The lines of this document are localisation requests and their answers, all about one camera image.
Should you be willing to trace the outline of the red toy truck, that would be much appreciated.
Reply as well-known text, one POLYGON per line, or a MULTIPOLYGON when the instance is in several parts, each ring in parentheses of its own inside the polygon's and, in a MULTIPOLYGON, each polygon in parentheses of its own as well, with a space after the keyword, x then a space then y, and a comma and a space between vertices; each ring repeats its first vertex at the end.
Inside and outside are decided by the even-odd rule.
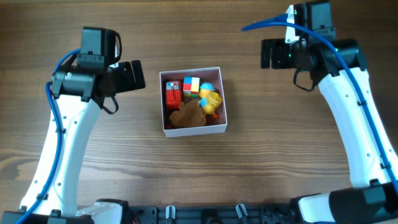
POLYGON ((182 102, 181 81, 172 80, 166 83, 165 105, 168 110, 178 110, 182 102))

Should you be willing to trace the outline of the colourful two-by-two puzzle cube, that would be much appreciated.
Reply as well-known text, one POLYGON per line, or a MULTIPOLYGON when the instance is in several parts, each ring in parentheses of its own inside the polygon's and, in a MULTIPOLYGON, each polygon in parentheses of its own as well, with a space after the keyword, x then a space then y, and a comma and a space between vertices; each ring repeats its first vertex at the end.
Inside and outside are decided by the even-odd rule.
POLYGON ((198 97, 200 89, 200 78, 199 77, 184 77, 183 80, 183 95, 186 97, 198 97))

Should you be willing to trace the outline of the yellow round plastic wheel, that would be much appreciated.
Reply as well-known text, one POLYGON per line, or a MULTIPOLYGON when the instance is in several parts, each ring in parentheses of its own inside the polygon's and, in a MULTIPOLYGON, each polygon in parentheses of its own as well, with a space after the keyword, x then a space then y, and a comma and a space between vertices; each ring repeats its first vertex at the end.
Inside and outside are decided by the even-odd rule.
POLYGON ((212 107, 218 108, 223 100, 219 93, 215 91, 210 91, 206 96, 206 101, 212 107))

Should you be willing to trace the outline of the white cardboard box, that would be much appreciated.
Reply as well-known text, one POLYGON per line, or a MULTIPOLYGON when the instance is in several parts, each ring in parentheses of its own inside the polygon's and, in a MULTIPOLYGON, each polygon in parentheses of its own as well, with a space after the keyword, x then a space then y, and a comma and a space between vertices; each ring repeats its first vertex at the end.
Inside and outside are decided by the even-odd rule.
POLYGON ((165 135, 168 138, 180 137, 180 136, 192 136, 198 134, 213 134, 213 133, 223 133, 226 131, 226 127, 228 125, 227 115, 226 115, 226 106, 224 100, 224 91, 223 91, 223 83, 221 78, 221 71, 218 67, 213 68, 197 68, 190 70, 177 70, 177 71, 168 71, 160 73, 160 87, 161 87, 161 105, 162 105, 162 121, 163 121, 163 130, 165 135), (199 97, 186 97, 183 95, 183 80, 184 77, 199 77, 200 78, 200 86, 202 83, 211 83, 216 91, 222 97, 222 103, 217 108, 216 112, 219 115, 218 119, 214 119, 211 115, 205 115, 206 124, 200 127, 194 128, 177 128, 177 129, 166 129, 165 128, 165 120, 167 108, 165 105, 165 87, 166 83, 172 80, 181 81, 182 84, 182 102, 188 103, 191 100, 200 101, 199 97))

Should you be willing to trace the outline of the yellow duck toy blue hat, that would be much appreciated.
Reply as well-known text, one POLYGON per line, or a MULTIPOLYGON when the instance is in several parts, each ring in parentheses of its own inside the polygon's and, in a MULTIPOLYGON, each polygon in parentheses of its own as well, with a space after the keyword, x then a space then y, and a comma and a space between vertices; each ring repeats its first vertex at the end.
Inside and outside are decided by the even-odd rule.
POLYGON ((204 115, 211 115, 214 119, 218 119, 217 108, 222 103, 221 95, 211 83, 202 83, 199 89, 199 105, 204 115))

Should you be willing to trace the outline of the brown plush capybara with orange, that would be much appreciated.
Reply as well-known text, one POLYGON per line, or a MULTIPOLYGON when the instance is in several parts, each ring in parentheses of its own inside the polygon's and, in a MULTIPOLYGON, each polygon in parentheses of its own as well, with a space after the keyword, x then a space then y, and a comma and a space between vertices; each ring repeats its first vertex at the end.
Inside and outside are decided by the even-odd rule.
POLYGON ((204 126, 206 118, 198 100, 181 102, 176 110, 167 110, 166 129, 194 128, 204 126))

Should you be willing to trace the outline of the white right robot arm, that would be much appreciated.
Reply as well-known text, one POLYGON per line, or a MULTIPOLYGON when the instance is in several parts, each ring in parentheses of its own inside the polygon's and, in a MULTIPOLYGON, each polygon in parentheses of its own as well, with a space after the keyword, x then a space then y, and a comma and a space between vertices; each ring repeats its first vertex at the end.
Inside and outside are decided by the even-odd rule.
POLYGON ((351 188, 292 199, 291 223, 376 223, 397 217, 397 154, 354 39, 338 40, 328 1, 289 6, 253 29, 285 27, 283 39, 262 41, 262 68, 307 72, 331 109, 348 158, 351 188))

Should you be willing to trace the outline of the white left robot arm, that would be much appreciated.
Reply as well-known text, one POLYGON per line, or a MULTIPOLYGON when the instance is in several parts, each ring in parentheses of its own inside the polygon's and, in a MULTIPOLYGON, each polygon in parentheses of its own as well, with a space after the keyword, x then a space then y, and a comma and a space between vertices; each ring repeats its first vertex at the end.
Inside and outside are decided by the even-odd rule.
POLYGON ((51 109, 49 129, 32 183, 18 211, 3 223, 131 223, 125 200, 99 199, 78 209, 77 190, 89 136, 104 101, 146 85, 139 60, 121 61, 120 35, 84 27, 79 49, 56 65, 45 91, 51 109))

